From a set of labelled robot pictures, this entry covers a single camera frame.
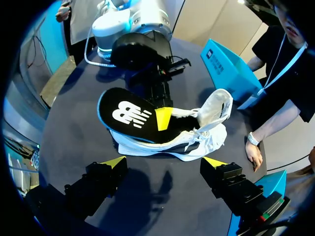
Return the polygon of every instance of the floor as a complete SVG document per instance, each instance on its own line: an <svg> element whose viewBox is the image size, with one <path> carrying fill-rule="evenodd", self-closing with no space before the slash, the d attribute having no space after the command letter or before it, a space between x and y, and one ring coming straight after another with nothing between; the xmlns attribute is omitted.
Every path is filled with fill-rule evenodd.
<svg viewBox="0 0 315 236"><path fill-rule="evenodd" d="M58 95L59 91L75 67L76 65L74 63L73 57L68 57L68 59L58 68L56 73L49 79L43 88L40 95L50 107L52 106L55 97Z"/></svg>

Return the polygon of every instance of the blue container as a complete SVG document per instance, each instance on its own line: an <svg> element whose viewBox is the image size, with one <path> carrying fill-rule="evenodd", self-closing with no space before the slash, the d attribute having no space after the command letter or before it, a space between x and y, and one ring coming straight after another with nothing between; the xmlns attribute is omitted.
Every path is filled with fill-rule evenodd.
<svg viewBox="0 0 315 236"><path fill-rule="evenodd" d="M262 86L251 69L235 53L209 39L201 57L216 89L230 92L234 100L244 102Z"/></svg>

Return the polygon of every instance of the dark table surface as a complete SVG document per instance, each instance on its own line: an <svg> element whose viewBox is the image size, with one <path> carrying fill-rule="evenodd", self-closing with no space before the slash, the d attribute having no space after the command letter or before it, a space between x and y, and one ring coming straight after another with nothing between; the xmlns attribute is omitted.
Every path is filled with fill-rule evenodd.
<svg viewBox="0 0 315 236"><path fill-rule="evenodd" d="M200 46L172 39L175 56L188 58L192 67L169 82L174 107L201 107L214 85L200 57ZM100 62L94 51L89 59ZM68 78L46 122L40 150L40 184L52 184L64 193L92 162L121 156L110 133L98 120L96 105L109 88L126 88L124 71L101 68L85 61ZM244 137L251 131L244 117L233 107L224 146L207 156L235 162L253 182L266 174L266 161L253 172L244 149ZM112 199L106 199L86 222L118 236L226 235L231 211L216 199L199 173L200 159L183 162L173 156L128 156L129 173Z"/></svg>

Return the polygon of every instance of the insole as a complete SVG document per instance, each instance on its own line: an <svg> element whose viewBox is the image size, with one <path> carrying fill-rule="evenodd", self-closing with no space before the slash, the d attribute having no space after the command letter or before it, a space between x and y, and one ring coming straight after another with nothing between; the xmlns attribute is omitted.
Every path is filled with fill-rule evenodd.
<svg viewBox="0 0 315 236"><path fill-rule="evenodd" d="M167 143L184 130L199 128L196 118L171 117L168 129L158 131L154 105L123 88L104 92L98 101L97 112L107 128L149 143Z"/></svg>

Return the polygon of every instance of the black device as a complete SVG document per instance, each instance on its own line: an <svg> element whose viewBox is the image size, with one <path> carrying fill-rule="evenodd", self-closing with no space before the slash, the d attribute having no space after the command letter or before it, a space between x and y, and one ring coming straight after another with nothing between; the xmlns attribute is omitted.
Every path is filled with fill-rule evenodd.
<svg viewBox="0 0 315 236"><path fill-rule="evenodd" d="M107 162L88 165L81 179L64 186L65 195L50 184L38 186L26 194L26 202L49 234L104 235L84 220L94 215L105 198L116 193L128 172L126 157L113 161L112 165Z"/></svg>
<svg viewBox="0 0 315 236"><path fill-rule="evenodd" d="M169 41L163 34L150 31L146 34L127 33L116 40L112 47L111 62L136 71L129 82L133 87L142 84L145 98L157 108L173 107L168 81L191 66L188 59L174 62Z"/></svg>
<svg viewBox="0 0 315 236"><path fill-rule="evenodd" d="M233 214L241 216L238 236L272 235L275 228L265 229L275 222L288 206L290 199L273 192L263 196L263 186L256 186L242 174L235 163L213 167L201 159L200 173L216 198L222 198Z"/></svg>

